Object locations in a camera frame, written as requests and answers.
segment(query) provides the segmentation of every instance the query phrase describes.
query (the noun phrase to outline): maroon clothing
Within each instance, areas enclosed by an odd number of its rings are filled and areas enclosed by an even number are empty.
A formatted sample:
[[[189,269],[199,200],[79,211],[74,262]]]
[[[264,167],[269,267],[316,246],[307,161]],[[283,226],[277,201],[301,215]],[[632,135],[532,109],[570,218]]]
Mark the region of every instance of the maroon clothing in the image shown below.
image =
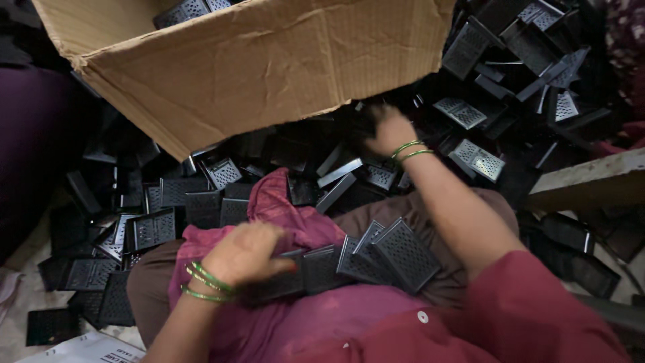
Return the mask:
[[[534,256],[512,252],[470,284],[463,310],[389,316],[293,362],[629,362],[611,329]]]

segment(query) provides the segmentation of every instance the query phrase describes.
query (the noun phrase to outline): open cardboard box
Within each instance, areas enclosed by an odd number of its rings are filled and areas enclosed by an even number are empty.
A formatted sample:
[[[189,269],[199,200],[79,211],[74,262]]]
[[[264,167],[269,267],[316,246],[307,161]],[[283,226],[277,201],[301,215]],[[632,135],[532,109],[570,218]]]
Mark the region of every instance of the open cardboard box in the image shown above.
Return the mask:
[[[155,31],[178,0],[34,0],[60,54],[178,160],[441,66],[455,0],[248,0]]]

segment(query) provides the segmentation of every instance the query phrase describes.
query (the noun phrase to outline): green bangle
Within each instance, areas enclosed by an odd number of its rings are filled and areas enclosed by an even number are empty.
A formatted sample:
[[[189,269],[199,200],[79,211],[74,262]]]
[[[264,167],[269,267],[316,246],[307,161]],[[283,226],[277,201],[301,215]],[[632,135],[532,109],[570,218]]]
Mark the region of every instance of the green bangle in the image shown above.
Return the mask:
[[[422,144],[422,143],[423,143],[423,141],[417,140],[417,141],[411,141],[409,143],[405,143],[405,144],[401,145],[398,149],[396,149],[394,151],[394,154],[392,154],[392,159],[396,159],[397,155],[399,155],[399,153],[401,151],[403,151],[403,149],[405,149],[406,147],[411,147],[412,145],[419,145],[419,144]]]
[[[202,284],[204,284],[204,285],[206,285],[208,287],[211,287],[212,289],[222,291],[221,287],[219,287],[219,286],[213,284],[211,281],[208,281],[207,279],[203,278],[201,275],[199,275],[198,273],[196,273],[195,271],[190,269],[190,266],[188,266],[188,265],[186,265],[186,272],[188,272],[190,274],[190,276],[198,279],[198,281],[200,281]]]
[[[186,285],[181,286],[181,291],[186,295],[190,295],[192,297],[196,297],[202,300],[207,300],[212,302],[229,302],[233,300],[228,296],[208,296],[208,295],[196,293],[195,291],[192,291],[191,289],[189,289]]]
[[[213,275],[208,273],[208,271],[206,271],[199,262],[193,261],[192,265],[197,270],[197,272],[201,273],[207,280],[217,285],[223,291],[227,291],[229,293],[235,292],[234,288],[230,287],[229,285],[226,285],[225,283],[221,282],[220,280],[216,279]]]
[[[407,159],[407,158],[411,158],[412,156],[419,155],[419,154],[434,154],[434,151],[432,151],[432,150],[419,150],[419,151],[415,151],[415,152],[413,152],[413,153],[411,153],[411,154],[407,154],[407,155],[405,155],[405,156],[403,157],[403,159],[401,159],[401,163],[402,163],[402,162],[404,162],[404,161],[405,161],[405,159]]]

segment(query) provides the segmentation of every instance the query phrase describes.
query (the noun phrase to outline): corrugated cardboard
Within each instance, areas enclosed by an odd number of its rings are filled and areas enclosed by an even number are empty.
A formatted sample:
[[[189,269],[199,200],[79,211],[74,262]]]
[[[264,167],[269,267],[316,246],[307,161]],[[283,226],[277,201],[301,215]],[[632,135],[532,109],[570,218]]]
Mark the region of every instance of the corrugated cardboard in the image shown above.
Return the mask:
[[[34,0],[61,55],[179,160],[441,66],[455,0],[249,0],[154,31],[169,0]]]

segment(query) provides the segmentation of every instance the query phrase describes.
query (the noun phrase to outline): purple fabric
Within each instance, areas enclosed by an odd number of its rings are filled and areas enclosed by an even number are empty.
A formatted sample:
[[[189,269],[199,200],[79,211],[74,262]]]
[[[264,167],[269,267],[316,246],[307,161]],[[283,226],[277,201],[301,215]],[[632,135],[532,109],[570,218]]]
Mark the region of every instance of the purple fabric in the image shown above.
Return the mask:
[[[275,253],[298,248],[341,245],[345,234],[331,219],[312,207],[295,208],[286,196],[286,169],[267,175],[253,188],[249,220],[284,227],[288,237]],[[181,296],[180,284],[190,280],[185,264],[203,258],[234,227],[200,230],[189,226],[186,242],[177,253],[177,264],[168,288],[171,309]],[[211,362],[283,362],[311,343],[360,335],[392,314],[427,306],[393,287],[353,285],[300,299],[276,302],[259,309],[222,306],[213,326]]]
[[[70,77],[0,68],[0,265],[29,235],[96,125],[93,99]]]

